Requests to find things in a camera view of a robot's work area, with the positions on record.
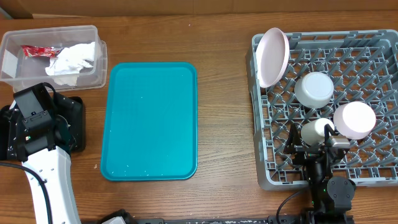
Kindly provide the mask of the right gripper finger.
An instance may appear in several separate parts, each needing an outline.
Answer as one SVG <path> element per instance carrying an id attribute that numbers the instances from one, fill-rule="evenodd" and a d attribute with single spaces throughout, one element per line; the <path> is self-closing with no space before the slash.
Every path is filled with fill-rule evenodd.
<path id="1" fill-rule="evenodd" d="M 324 137 L 329 138 L 330 136 L 336 136 L 337 134 L 335 133 L 334 129 L 332 126 L 329 124 L 326 124 L 324 126 Z"/>
<path id="2" fill-rule="evenodd" d="M 284 151 L 303 151 L 300 135 L 296 125 L 290 125 L 289 136 L 285 143 Z"/>

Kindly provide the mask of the small white cup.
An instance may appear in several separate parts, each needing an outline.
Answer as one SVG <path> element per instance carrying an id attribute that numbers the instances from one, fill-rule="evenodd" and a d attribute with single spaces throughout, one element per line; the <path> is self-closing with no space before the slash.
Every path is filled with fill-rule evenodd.
<path id="1" fill-rule="evenodd" d="M 314 145 L 324 142 L 325 125 L 327 124 L 329 124 L 332 129 L 335 129 L 333 122 L 327 118 L 319 118 L 305 124 L 301 129 L 301 138 L 304 143 Z"/>

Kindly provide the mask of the pink saucer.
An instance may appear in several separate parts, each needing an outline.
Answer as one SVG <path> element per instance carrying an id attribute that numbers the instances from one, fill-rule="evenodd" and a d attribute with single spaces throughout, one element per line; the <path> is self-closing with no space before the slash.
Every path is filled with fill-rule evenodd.
<path id="1" fill-rule="evenodd" d="M 333 114 L 337 131 L 349 139 L 365 138 L 376 125 L 376 114 L 365 103 L 354 101 L 337 107 Z"/>

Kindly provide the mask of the grey small bowl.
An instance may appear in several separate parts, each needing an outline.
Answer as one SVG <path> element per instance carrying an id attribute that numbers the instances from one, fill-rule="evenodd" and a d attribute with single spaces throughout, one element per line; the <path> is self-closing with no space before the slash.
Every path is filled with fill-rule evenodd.
<path id="1" fill-rule="evenodd" d="M 299 79 L 294 93 L 299 103 L 307 108 L 326 106 L 334 92 L 331 78 L 322 72 L 311 72 Z"/>

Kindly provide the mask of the white napkin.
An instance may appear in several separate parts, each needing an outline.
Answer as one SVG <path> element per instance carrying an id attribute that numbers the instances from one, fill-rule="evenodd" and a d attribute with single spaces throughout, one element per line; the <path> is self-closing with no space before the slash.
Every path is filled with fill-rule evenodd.
<path id="1" fill-rule="evenodd" d="M 67 59 L 62 57 L 50 58 L 50 64 L 45 68 L 47 75 L 59 76 L 79 73 L 84 68 L 93 68 L 93 66 L 83 59 Z M 56 78 L 54 81 L 58 85 L 76 86 L 78 77 Z"/>
<path id="2" fill-rule="evenodd" d="M 58 55 L 63 58 L 70 67 L 73 68 L 92 68 L 95 59 L 96 43 L 76 44 L 72 47 L 65 48 Z"/>

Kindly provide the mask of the red snack wrapper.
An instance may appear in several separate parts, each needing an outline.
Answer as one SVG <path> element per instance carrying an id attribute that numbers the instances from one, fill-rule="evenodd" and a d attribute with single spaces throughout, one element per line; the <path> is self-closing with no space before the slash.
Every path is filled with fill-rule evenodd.
<path id="1" fill-rule="evenodd" d="M 37 47 L 31 45 L 22 45 L 22 51 L 26 57 L 56 57 L 62 49 L 55 47 Z"/>

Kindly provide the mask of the large pink plate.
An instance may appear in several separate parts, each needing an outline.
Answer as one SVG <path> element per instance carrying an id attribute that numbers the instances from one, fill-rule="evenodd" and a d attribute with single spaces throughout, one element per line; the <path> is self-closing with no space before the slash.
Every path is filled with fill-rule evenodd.
<path id="1" fill-rule="evenodd" d="M 275 85 L 283 76 L 289 61 L 289 41 L 284 32 L 274 27 L 261 38 L 257 50 L 257 78 L 261 88 Z"/>

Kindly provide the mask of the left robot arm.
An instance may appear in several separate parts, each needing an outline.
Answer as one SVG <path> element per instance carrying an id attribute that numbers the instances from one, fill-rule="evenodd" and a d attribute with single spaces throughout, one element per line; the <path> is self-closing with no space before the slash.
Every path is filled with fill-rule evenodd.
<path id="1" fill-rule="evenodd" d="M 70 155 L 59 147 L 43 149 L 19 166 L 29 180 L 37 223 L 81 222 L 71 181 Z"/>

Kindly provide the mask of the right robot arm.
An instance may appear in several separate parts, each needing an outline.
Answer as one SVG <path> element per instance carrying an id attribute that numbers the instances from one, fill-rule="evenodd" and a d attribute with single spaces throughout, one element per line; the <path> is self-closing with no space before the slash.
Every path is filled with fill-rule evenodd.
<path id="1" fill-rule="evenodd" d="M 284 148 L 285 154 L 292 154 L 294 165 L 302 167 L 308 187 L 300 190 L 278 207 L 277 223 L 281 222 L 280 211 L 292 198 L 309 190 L 312 208 L 304 209 L 293 217 L 294 223 L 353 223 L 353 217 L 346 215 L 351 210 L 356 184 L 346 177 L 334 176 L 332 166 L 341 161 L 350 150 L 350 143 L 344 136 L 339 136 L 330 125 L 324 126 L 324 143 L 304 147 L 296 125 L 290 125 L 289 137 Z"/>

